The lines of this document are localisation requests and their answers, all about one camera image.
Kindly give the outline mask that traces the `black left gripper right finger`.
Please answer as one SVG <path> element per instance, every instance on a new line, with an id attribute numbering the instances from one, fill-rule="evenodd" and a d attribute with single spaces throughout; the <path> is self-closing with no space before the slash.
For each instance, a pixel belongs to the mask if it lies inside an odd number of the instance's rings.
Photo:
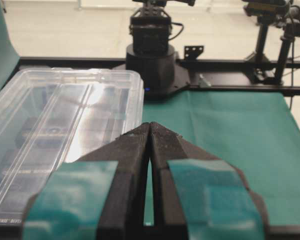
<path id="1" fill-rule="evenodd" d="M 268 213 L 242 170 L 150 123 L 155 219 L 169 240 L 265 240 Z"/>

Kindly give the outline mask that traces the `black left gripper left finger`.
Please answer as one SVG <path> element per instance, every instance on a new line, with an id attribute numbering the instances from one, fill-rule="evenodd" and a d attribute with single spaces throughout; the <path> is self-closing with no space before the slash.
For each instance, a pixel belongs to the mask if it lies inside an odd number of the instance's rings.
<path id="1" fill-rule="evenodd" d="M 52 172 L 27 202 L 23 240 L 123 240 L 143 222 L 148 136 L 143 123 Z"/>

